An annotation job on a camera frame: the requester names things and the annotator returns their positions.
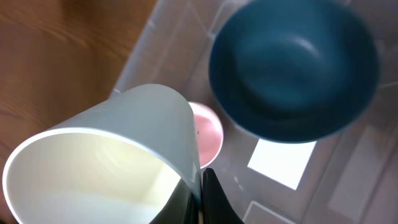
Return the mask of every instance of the wooden table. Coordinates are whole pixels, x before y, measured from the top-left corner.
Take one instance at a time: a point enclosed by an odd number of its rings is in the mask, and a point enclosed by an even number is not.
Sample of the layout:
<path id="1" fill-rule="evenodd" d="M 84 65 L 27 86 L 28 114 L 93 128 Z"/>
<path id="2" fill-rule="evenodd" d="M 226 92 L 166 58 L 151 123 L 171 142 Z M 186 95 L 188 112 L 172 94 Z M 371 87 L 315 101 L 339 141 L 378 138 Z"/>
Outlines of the wooden table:
<path id="1" fill-rule="evenodd" d="M 23 140 L 108 98 L 154 4 L 1 1 L 1 170 Z M 12 223 L 2 194 L 0 219 Z"/>

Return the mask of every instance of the pink bowl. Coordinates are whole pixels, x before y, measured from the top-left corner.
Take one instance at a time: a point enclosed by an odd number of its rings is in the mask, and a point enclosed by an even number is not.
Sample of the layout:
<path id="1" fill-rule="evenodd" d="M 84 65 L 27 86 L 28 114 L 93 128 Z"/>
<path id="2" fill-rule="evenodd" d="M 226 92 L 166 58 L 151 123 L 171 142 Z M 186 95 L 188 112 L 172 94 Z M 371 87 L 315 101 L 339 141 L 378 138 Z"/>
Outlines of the pink bowl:
<path id="1" fill-rule="evenodd" d="M 200 168 L 213 162 L 223 145 L 223 127 L 217 114 L 201 103 L 189 102 L 195 119 Z"/>

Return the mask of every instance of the teal bowl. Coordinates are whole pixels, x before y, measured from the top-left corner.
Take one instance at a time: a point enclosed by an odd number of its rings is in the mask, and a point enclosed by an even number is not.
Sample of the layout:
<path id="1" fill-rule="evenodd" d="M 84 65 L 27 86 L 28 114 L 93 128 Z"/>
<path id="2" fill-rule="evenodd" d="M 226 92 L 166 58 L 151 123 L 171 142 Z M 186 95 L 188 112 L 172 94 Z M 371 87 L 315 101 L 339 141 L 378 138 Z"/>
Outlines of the teal bowl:
<path id="1" fill-rule="evenodd" d="M 346 7 L 324 0 L 257 0 L 221 29 L 211 89 L 226 114 L 256 136 L 310 142 L 367 107 L 379 79 L 371 33 Z"/>

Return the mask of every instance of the white paper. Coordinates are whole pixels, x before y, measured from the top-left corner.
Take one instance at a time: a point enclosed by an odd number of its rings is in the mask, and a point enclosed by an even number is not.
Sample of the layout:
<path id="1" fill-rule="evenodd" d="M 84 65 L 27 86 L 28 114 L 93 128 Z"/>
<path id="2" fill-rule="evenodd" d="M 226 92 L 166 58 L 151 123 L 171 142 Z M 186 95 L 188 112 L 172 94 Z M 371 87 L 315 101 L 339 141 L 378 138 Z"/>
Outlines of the white paper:
<path id="1" fill-rule="evenodd" d="M 282 144 L 260 139 L 248 168 L 296 190 L 316 143 Z"/>

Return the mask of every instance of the white cup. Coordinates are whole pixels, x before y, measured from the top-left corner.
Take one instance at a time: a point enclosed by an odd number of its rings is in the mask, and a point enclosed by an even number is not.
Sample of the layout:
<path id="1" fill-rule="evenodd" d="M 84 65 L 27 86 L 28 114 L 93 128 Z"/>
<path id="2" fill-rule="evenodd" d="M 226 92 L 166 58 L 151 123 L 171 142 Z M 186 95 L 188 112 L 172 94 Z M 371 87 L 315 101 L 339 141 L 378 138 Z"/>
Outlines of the white cup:
<path id="1" fill-rule="evenodd" d="M 10 155 L 6 202 L 20 224 L 149 223 L 181 179 L 200 203 L 193 113 L 142 85 L 32 136 Z"/>

